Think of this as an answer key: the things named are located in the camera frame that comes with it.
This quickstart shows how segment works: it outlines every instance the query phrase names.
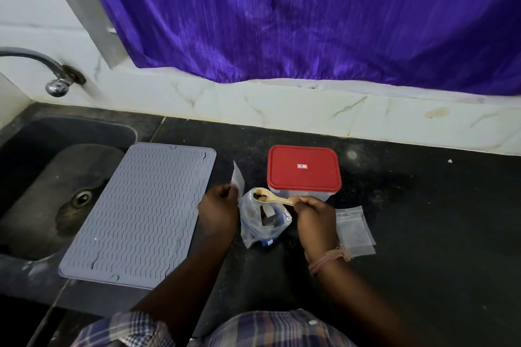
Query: chrome faucet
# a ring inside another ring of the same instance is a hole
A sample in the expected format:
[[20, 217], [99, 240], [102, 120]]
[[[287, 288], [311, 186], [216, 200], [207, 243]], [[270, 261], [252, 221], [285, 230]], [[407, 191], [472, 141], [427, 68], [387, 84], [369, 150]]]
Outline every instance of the chrome faucet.
[[54, 73], [56, 78], [48, 82], [45, 90], [55, 98], [61, 98], [69, 92], [69, 87], [73, 84], [83, 85], [86, 83], [85, 76], [75, 68], [68, 65], [60, 65], [54, 59], [42, 53], [18, 47], [0, 47], [0, 56], [22, 56], [24, 58], [35, 59], [42, 62]]

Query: shirt sleeve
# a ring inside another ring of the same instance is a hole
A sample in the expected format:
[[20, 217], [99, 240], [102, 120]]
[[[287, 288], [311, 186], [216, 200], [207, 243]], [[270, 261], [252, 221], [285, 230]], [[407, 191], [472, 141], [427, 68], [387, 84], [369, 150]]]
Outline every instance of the shirt sleeve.
[[174, 347], [166, 324], [138, 311], [118, 313], [82, 329], [71, 347]]

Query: white tile wall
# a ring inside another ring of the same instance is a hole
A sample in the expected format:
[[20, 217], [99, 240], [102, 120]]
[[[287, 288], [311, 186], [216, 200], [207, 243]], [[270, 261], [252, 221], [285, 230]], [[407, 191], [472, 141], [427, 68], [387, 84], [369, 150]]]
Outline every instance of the white tile wall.
[[3, 74], [0, 74], [0, 128], [6, 126], [31, 100]]
[[[45, 93], [52, 73], [0, 58], [32, 100], [230, 124], [521, 155], [521, 97], [486, 97], [364, 81], [274, 79], [216, 84], [175, 69], [110, 70], [64, 0], [1, 0], [0, 44], [31, 48], [80, 69], [85, 87]], [[5, 86], [0, 87], [8, 93]]]

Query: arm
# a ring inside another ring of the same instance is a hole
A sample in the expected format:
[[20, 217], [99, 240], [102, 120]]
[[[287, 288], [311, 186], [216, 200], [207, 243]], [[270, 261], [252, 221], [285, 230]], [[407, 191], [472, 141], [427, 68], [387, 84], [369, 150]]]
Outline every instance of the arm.
[[[335, 209], [313, 197], [294, 200], [298, 236], [313, 263], [338, 246]], [[342, 259], [324, 265], [319, 282], [339, 309], [355, 318], [378, 345], [417, 345], [407, 325], [386, 302]]]
[[202, 243], [154, 290], [132, 308], [165, 323], [174, 341], [192, 336], [214, 286], [238, 223], [237, 188], [210, 189], [198, 206]]

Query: person's right arm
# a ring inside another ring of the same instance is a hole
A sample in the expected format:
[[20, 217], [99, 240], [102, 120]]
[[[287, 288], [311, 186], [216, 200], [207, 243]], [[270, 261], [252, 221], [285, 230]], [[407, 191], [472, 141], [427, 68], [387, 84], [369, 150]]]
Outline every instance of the person's right arm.
[[[338, 246], [335, 209], [313, 197], [294, 199], [298, 236], [309, 264]], [[412, 333], [387, 303], [342, 258], [325, 264], [318, 280], [335, 304], [356, 318], [378, 345], [412, 346]]]

